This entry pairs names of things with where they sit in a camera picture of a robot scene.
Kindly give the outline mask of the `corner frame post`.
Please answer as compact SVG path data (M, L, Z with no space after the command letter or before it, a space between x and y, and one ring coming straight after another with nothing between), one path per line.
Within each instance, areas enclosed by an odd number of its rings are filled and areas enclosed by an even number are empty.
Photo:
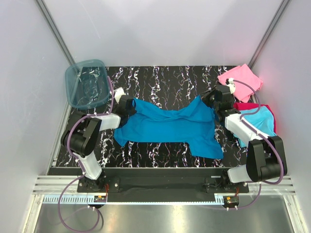
M274 16L272 17L267 29L265 30L256 50L254 51L249 63L248 67L252 69L256 64L257 60L259 59L260 54L262 53L265 45L267 44L268 40L270 39L271 35L273 34L274 30L276 29L278 23L280 22L283 14L285 13L286 9L290 5L291 0L282 0L280 5L278 6Z
M70 52L70 50L68 49L46 3L44 0L34 0L34 2L36 3L37 7L39 8L43 18L45 19L51 33L53 34L59 48L61 49L64 57L66 58L66 60L68 61L68 63L70 65L75 64L75 60Z

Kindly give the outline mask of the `light blue folded t-shirt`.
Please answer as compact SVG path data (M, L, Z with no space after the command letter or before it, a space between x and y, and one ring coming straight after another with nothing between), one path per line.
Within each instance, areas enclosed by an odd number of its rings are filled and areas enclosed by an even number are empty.
M256 114L246 115L245 119L263 133L276 136L275 118L268 105L262 105Z

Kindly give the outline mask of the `left corner frame post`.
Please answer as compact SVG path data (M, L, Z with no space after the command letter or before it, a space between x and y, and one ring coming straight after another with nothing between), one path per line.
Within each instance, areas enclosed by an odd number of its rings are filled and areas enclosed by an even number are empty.
M59 48L61 49L64 57L66 58L66 60L68 61L68 63L70 65L75 64L75 60L70 52L70 50L68 49L46 3L44 0L34 0L34 2L36 3L37 7L39 8L43 18L45 19L51 33L53 34Z

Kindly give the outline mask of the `pink folded t-shirt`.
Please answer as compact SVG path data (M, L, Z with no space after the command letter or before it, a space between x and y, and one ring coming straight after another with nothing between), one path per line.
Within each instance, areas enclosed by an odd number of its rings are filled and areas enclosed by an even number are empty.
M219 75L218 81L222 85L226 85L226 80L229 78L241 81L252 87L255 91L260 90L263 84L263 81L251 71L251 69L247 66L247 64L237 66ZM234 96L243 103L248 102L250 96L253 95L254 92L249 87L241 83L234 82L234 84L236 87L236 90L233 93Z

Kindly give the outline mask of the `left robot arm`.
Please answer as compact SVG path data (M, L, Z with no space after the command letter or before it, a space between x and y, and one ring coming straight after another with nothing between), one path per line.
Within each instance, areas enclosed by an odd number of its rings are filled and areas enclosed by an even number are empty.
M115 98L116 106L111 113L90 114L75 112L61 137L61 144L81 166L83 178L81 184L94 192L100 192L107 185L104 172L95 156L98 134L105 130L123 127L136 113L136 103L128 95Z

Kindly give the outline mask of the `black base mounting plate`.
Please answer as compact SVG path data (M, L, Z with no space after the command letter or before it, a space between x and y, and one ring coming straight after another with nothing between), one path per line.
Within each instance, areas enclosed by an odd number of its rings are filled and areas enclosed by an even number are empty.
M98 182L82 178L79 193L108 192L109 202L208 202L215 194L247 194L249 188L229 186L227 168L105 168Z

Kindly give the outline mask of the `right corner frame post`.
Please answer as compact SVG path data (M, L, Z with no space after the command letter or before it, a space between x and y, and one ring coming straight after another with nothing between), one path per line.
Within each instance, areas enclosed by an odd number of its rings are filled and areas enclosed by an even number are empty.
M272 17L267 29L265 30L256 50L254 51L249 63L248 67L252 69L256 64L257 60L259 59L260 54L262 53L265 45L267 44L268 40L270 39L271 35L273 34L274 30L276 29L278 23L280 22L283 14L285 13L286 9L290 5L291 0L282 0L280 5L278 6L274 16Z

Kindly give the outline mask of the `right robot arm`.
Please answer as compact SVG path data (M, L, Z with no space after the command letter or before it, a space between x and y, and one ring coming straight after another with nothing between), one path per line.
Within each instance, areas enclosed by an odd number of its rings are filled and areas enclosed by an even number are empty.
M213 109L216 120L247 145L246 164L230 168L221 179L221 188L232 192L238 183L264 182L279 184L287 174L283 141L279 136L263 133L245 119L245 114L234 108L230 87L216 85L201 97Z

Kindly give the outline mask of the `magenta folded t-shirt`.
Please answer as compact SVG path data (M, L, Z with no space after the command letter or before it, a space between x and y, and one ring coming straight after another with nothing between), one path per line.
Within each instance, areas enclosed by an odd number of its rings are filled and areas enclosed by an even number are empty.
M234 103L234 107L239 110L242 114L244 113L253 113L255 112L258 107L259 104L257 103L242 103L242 102L236 102Z

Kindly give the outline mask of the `teal plastic bin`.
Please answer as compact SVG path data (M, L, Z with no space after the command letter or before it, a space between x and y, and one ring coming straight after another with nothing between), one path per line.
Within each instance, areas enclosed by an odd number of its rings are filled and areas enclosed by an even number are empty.
M67 100L79 110L107 103L110 87L104 62L93 59L71 65L65 72Z

